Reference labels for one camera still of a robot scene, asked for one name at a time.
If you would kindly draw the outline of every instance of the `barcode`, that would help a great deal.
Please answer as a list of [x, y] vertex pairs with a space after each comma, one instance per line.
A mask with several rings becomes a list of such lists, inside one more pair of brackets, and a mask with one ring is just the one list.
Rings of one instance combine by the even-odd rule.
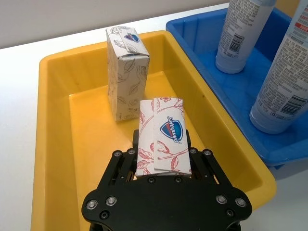
[[303, 45], [303, 43], [304, 43], [302, 40], [300, 40], [300, 39], [298, 39], [298, 38], [296, 38], [294, 36], [291, 36], [291, 39], [293, 39], [295, 42], [298, 42], [301, 45]]
[[300, 109], [302, 109], [303, 106], [306, 105], [307, 101], [308, 99], [294, 95], [280, 111], [289, 115], [295, 115]]
[[239, 36], [238, 34], [234, 34], [234, 37], [231, 41], [229, 49], [234, 52], [239, 52], [241, 45], [244, 41], [243, 36]]

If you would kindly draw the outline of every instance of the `white box with leaf pattern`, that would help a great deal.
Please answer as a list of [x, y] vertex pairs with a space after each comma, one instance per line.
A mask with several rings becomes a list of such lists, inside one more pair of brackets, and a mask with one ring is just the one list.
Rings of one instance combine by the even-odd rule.
[[134, 28], [106, 29], [108, 98], [116, 121], [139, 117], [150, 55]]

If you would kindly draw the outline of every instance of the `white wall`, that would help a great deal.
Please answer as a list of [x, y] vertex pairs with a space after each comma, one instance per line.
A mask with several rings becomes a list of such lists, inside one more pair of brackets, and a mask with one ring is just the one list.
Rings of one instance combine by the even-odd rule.
[[227, 0], [0, 0], [0, 48]]

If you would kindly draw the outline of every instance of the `yellow plastic tray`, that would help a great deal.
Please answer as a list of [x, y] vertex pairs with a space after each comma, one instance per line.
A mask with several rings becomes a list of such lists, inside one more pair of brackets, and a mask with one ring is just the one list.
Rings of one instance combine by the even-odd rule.
[[[254, 209], [269, 201], [276, 193], [273, 176], [175, 39], [166, 31], [141, 39], [151, 55], [145, 98], [183, 98], [192, 145], [213, 150]], [[132, 146], [139, 120], [113, 120], [106, 65], [105, 42], [40, 62], [32, 231], [88, 231], [84, 197], [98, 185], [112, 151]]]

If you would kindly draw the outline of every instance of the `soap box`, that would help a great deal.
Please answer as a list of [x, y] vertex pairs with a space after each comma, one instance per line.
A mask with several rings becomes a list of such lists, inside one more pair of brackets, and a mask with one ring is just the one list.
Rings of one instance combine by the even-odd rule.
[[183, 100], [142, 100], [136, 176], [191, 175]]
[[150, 55], [134, 28], [114, 26], [106, 33], [112, 114], [116, 121], [139, 117]]

